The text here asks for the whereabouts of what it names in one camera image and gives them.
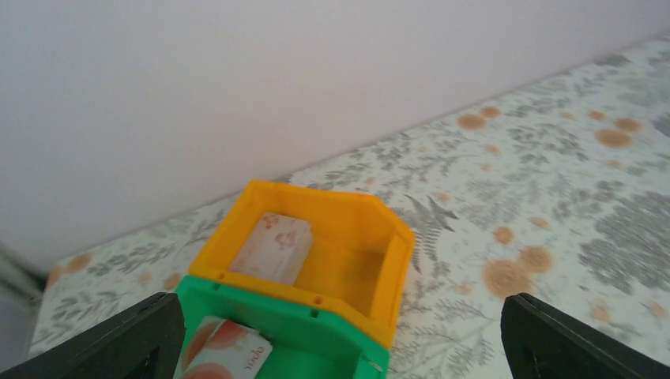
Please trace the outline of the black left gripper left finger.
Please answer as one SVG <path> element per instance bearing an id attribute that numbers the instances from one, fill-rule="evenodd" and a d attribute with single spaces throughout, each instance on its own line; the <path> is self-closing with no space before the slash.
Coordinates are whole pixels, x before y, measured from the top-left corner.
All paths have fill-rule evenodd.
<path id="1" fill-rule="evenodd" d="M 1 377 L 172 378 L 185 335 L 178 295 L 159 292 Z"/>

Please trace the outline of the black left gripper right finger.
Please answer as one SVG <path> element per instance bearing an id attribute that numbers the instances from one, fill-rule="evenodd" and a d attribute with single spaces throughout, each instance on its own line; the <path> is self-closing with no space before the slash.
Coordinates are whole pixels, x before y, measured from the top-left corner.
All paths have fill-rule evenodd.
<path id="1" fill-rule="evenodd" d="M 668 378 L 669 367 L 528 293 L 505 298 L 500 320 L 514 378 Z"/>

